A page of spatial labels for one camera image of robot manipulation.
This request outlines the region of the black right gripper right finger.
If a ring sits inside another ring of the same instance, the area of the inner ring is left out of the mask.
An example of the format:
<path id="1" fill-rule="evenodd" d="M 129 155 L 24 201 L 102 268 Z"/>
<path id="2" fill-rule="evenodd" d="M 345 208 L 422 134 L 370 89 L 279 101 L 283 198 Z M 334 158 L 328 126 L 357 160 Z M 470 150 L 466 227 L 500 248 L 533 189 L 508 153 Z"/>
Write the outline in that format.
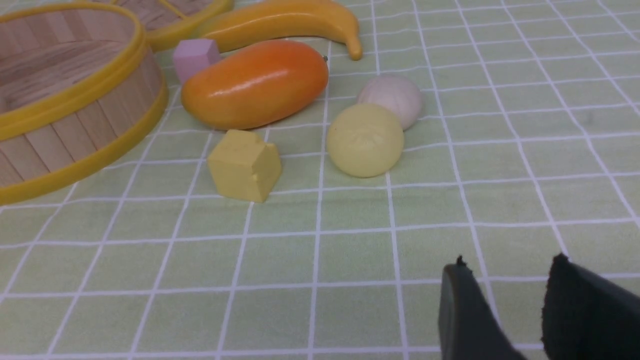
<path id="1" fill-rule="evenodd" d="M 560 253 L 542 306 L 542 344 L 551 360 L 637 360 L 640 299 Z"/>

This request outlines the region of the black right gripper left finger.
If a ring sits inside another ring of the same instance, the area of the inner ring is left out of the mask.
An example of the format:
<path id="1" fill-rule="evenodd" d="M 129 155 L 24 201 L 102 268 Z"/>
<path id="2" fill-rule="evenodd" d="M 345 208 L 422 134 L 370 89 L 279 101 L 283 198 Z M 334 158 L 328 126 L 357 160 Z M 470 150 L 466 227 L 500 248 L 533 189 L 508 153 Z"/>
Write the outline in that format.
<path id="1" fill-rule="evenodd" d="M 442 269 L 438 333 L 443 360 L 525 359 L 501 330 L 462 255 Z"/>

